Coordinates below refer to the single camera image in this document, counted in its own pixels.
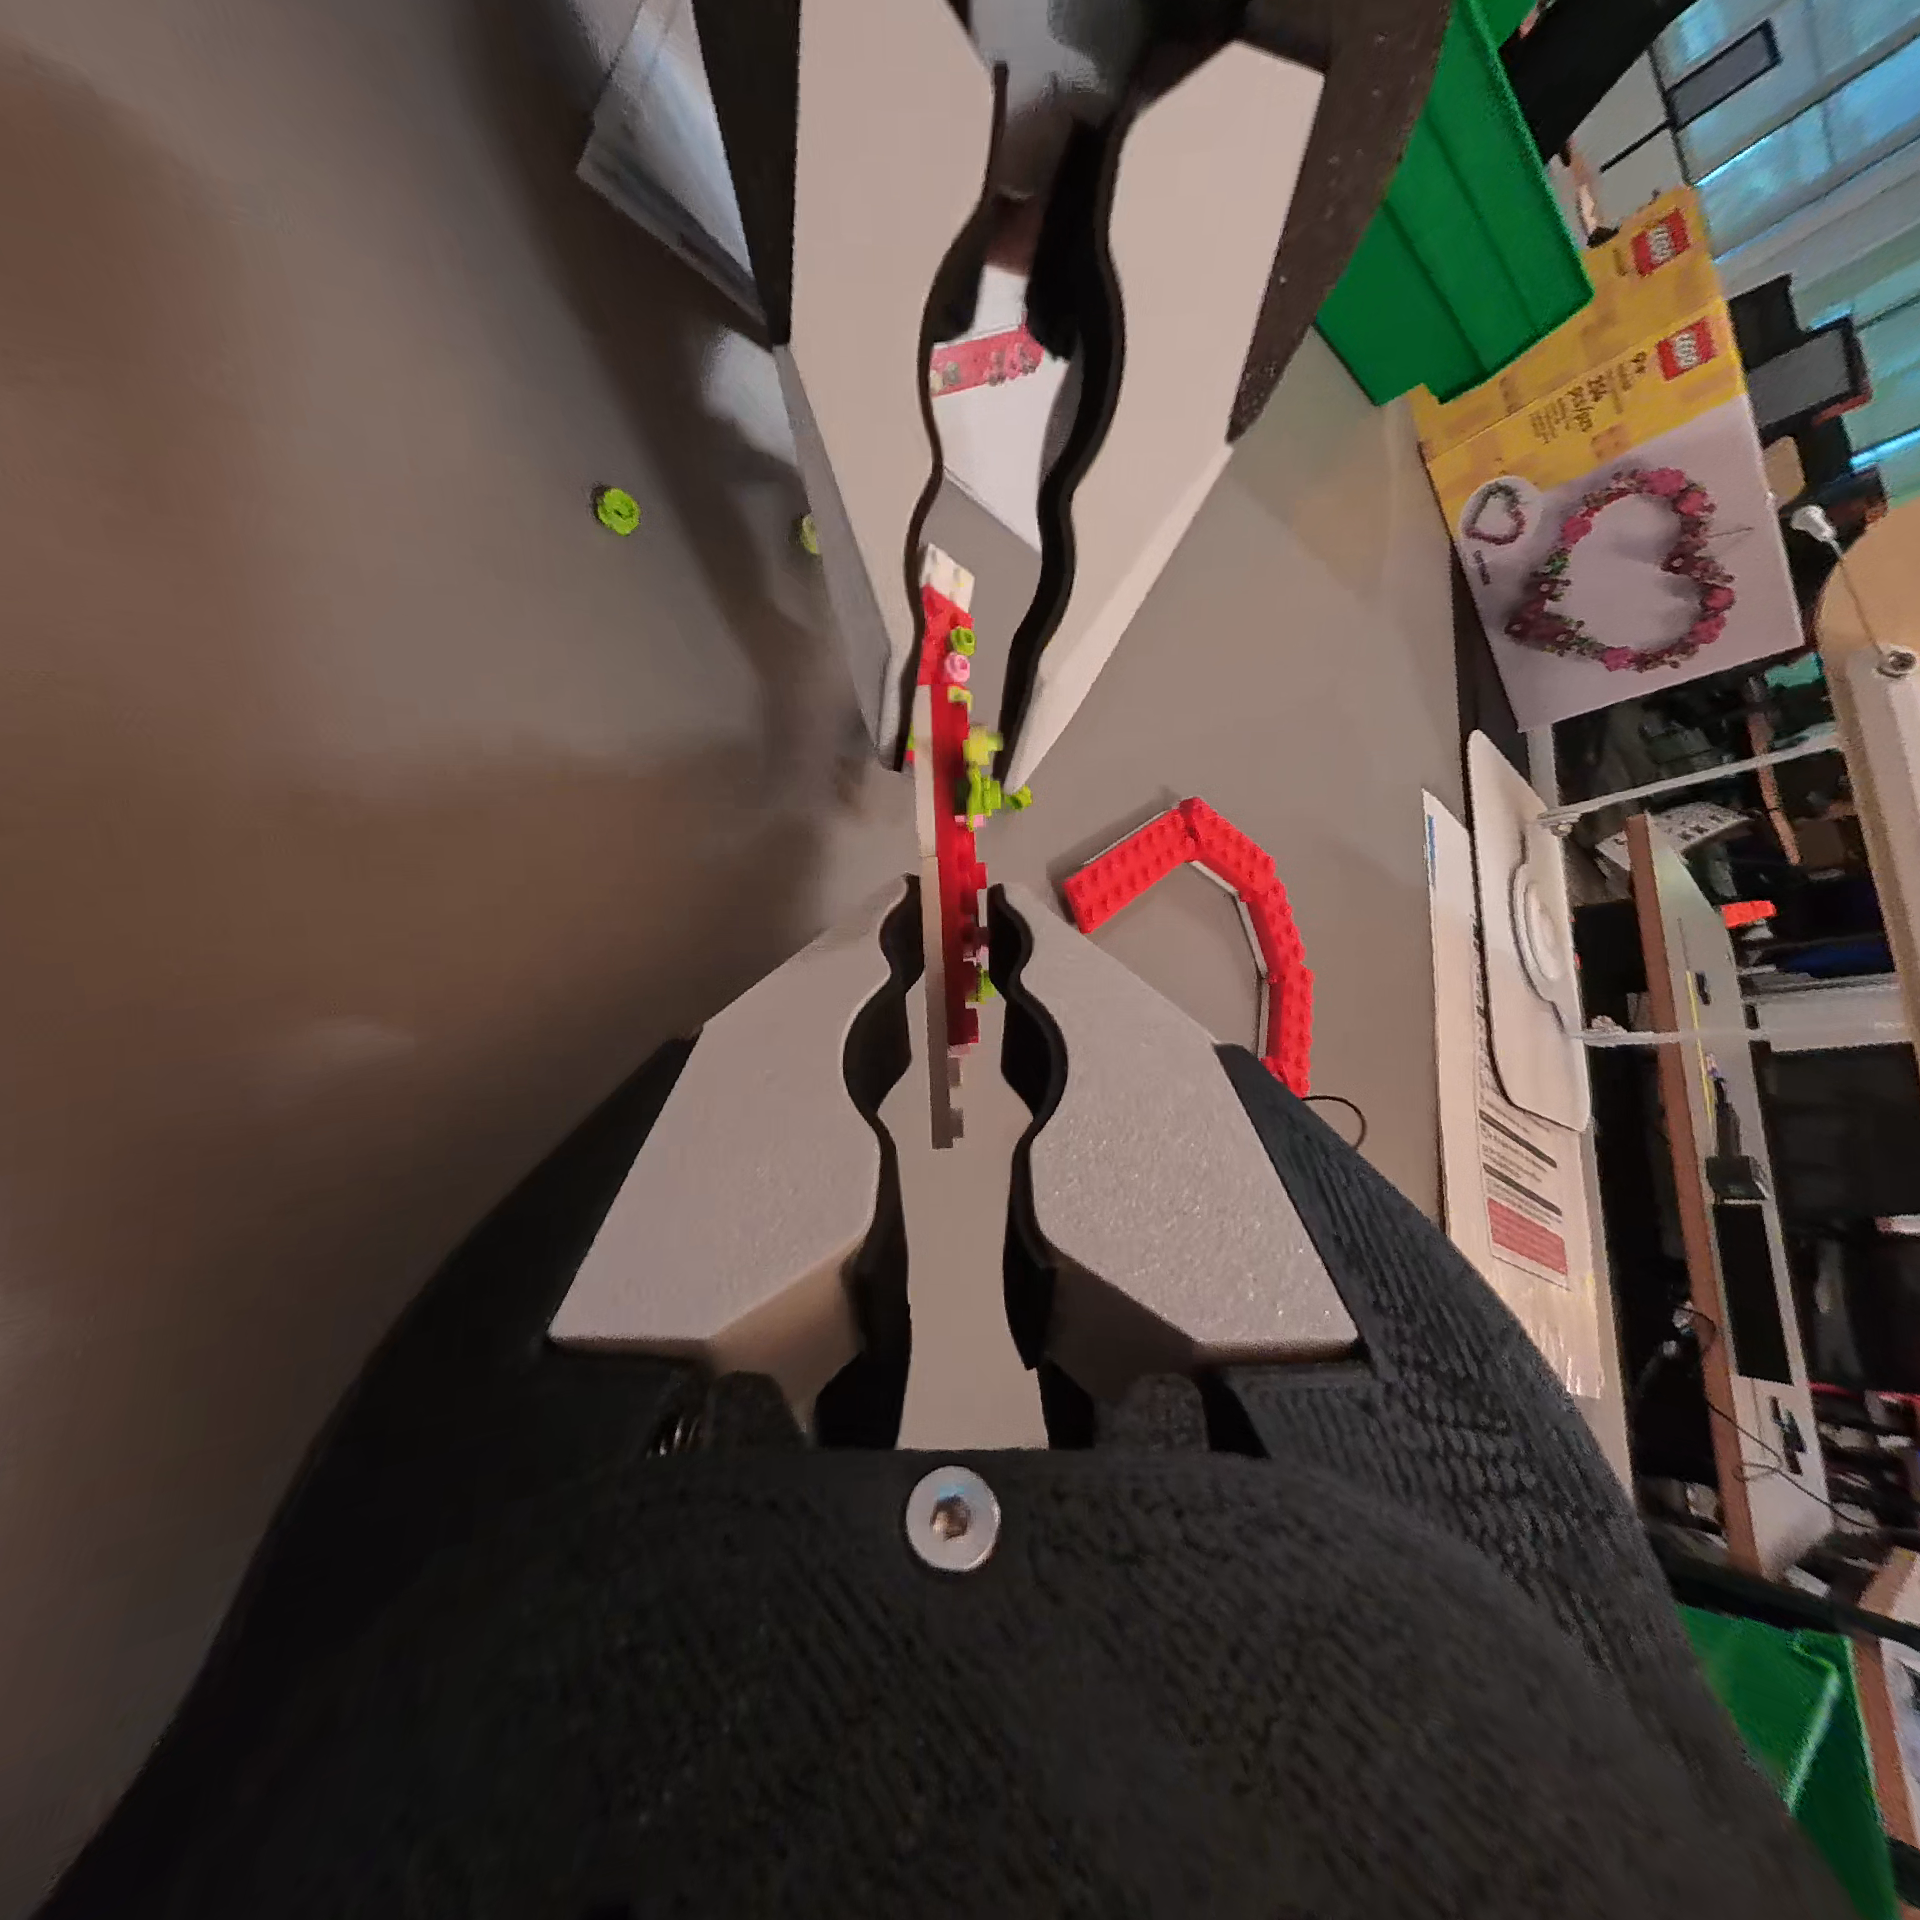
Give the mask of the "red curved lego arc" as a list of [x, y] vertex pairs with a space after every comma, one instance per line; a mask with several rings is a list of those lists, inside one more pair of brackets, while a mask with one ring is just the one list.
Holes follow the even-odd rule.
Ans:
[[1275, 859], [1200, 798], [1132, 829], [1060, 882], [1068, 921], [1094, 934], [1178, 870], [1234, 905], [1258, 984], [1257, 1053], [1287, 1092], [1309, 1100], [1311, 971]]

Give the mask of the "green plastic crate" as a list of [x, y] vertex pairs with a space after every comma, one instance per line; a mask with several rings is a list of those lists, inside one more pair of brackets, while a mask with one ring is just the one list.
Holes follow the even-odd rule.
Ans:
[[1899, 1917], [1899, 1879], [1853, 1651], [1811, 1628], [1678, 1611], [1707, 1686], [1861, 1917]]

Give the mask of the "red lego strip with flowers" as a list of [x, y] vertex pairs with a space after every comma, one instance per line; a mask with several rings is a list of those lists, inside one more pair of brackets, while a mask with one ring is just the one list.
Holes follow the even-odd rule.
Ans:
[[975, 836], [959, 832], [920, 864], [925, 965], [925, 1081], [935, 1151], [963, 1139], [963, 1066], [979, 1043], [979, 980], [987, 967], [983, 886]]
[[922, 859], [962, 891], [983, 886], [975, 836], [1002, 811], [1025, 811], [1027, 786], [995, 778], [1000, 735], [974, 723], [970, 666], [979, 650], [974, 574], [945, 550], [920, 552], [922, 658], [916, 715], [908, 724], [908, 771], [916, 778], [916, 832]]

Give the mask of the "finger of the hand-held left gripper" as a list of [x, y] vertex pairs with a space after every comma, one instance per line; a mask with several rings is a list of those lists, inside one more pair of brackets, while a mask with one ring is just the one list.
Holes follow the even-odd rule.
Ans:
[[786, 338], [775, 349], [827, 603], [882, 765], [897, 769], [941, 455], [930, 305], [1000, 126], [953, 5], [798, 5]]
[[1052, 203], [1038, 265], [1062, 274], [1078, 390], [1005, 662], [1005, 788], [1038, 772], [1227, 466], [1320, 105], [1314, 65], [1255, 41], [1166, 52], [1084, 145], [1080, 207]]

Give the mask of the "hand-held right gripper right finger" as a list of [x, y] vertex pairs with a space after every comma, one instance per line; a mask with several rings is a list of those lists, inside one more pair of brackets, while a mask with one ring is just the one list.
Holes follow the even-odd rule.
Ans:
[[1021, 886], [987, 891], [998, 1069], [1025, 1123], [1002, 1298], [1044, 1441], [1142, 1381], [1344, 1367], [1364, 1342], [1218, 1043]]

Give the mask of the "white flat pad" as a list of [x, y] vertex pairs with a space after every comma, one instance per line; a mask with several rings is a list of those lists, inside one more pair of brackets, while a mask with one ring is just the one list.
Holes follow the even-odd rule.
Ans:
[[1546, 805], [1481, 731], [1466, 738], [1476, 927], [1506, 1102], [1572, 1134], [1592, 1119], [1564, 846]]

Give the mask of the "yellow lego box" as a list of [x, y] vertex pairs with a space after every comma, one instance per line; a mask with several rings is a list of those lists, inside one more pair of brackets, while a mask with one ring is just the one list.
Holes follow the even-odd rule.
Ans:
[[1592, 305], [1413, 432], [1526, 731], [1803, 643], [1700, 195], [1598, 249]]

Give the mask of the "lego instruction booklet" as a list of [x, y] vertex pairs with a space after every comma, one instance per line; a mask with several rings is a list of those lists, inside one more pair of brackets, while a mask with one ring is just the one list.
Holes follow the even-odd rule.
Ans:
[[1040, 550], [1038, 494], [1071, 364], [1027, 324], [931, 349], [931, 427], [945, 481], [1029, 550]]

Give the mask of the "pale wooden board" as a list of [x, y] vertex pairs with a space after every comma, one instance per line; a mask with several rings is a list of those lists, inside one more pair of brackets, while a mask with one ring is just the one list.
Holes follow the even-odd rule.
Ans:
[[1908, 1042], [1917, 1042], [1917, 501], [1832, 566], [1814, 637], [1877, 886]]

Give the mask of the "laminated paper sheet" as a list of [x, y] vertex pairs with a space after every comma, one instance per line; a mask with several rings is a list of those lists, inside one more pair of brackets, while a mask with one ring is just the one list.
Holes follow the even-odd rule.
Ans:
[[1442, 1220], [1564, 1390], [1595, 1409], [1617, 1385], [1600, 1303], [1580, 1135], [1502, 1091], [1476, 933], [1472, 834], [1423, 794]]

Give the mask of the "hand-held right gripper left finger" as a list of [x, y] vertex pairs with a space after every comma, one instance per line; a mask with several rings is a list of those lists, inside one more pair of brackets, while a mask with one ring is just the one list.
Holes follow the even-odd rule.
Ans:
[[891, 1448], [911, 1361], [897, 1155], [916, 882], [700, 1030], [549, 1339], [769, 1378], [818, 1444]]

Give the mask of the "white desk with wooden edge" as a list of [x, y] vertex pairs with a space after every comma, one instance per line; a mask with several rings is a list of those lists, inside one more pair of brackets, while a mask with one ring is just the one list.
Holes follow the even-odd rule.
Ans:
[[1758, 1043], [1719, 909], [1644, 815], [1627, 821], [1627, 864], [1721, 1534], [1736, 1569], [1782, 1579], [1834, 1511], [1764, 1151]]

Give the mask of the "black monitor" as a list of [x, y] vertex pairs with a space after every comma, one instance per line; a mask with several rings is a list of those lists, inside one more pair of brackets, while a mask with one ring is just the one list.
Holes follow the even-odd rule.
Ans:
[[1745, 390], [1763, 447], [1859, 410], [1873, 390], [1853, 318], [1814, 327], [1792, 346], [1748, 364]]

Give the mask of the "green plastic bin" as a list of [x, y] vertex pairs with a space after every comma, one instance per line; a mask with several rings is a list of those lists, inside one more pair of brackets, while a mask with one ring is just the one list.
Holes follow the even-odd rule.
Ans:
[[1384, 405], [1452, 401], [1592, 304], [1592, 276], [1509, 102], [1429, 108], [1318, 327]]
[[1483, 68], [1494, 122], [1544, 171], [1584, 115], [1587, 7], [1456, 2], [1451, 24]]

